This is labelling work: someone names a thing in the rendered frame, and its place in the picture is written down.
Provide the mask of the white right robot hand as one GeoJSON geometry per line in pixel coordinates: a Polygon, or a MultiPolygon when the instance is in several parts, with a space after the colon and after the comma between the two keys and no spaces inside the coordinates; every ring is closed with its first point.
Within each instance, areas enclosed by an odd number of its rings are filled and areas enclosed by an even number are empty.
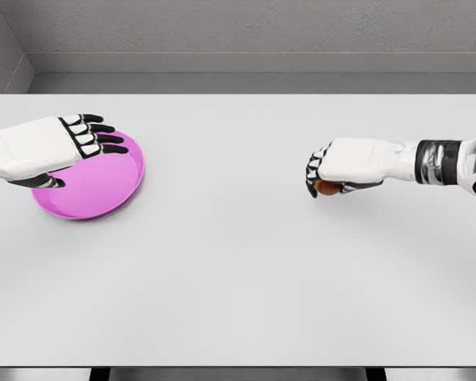
{"type": "Polygon", "coordinates": [[[317,180],[343,183],[341,194],[377,187],[386,178],[385,152],[386,143],[380,140],[337,137],[310,156],[305,185],[313,198],[319,195],[317,180]]]}

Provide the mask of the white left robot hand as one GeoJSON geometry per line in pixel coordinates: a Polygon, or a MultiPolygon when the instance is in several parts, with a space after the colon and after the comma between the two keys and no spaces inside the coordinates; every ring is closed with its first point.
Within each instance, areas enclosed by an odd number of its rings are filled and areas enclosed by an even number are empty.
{"type": "Polygon", "coordinates": [[[4,180],[28,188],[63,188],[65,182],[53,172],[95,156],[129,151],[114,132],[94,114],[45,117],[1,129],[11,156],[4,180]]]}

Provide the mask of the red apple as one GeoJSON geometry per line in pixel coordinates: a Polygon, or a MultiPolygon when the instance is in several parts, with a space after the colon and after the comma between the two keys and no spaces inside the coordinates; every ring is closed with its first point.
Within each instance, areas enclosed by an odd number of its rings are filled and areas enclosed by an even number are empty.
{"type": "Polygon", "coordinates": [[[343,190],[344,184],[325,180],[317,180],[314,182],[314,187],[319,194],[332,196],[334,194],[339,194],[343,190]]]}

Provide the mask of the pink round plate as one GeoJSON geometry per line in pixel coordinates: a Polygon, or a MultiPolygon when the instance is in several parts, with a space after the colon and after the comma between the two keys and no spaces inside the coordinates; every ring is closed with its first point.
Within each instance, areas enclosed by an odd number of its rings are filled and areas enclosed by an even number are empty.
{"type": "Polygon", "coordinates": [[[37,204],[50,214],[72,220],[100,217],[122,206],[140,185],[145,163],[140,146],[131,137],[114,135],[124,139],[126,154],[95,156],[56,172],[54,176],[65,187],[32,190],[37,204]]]}

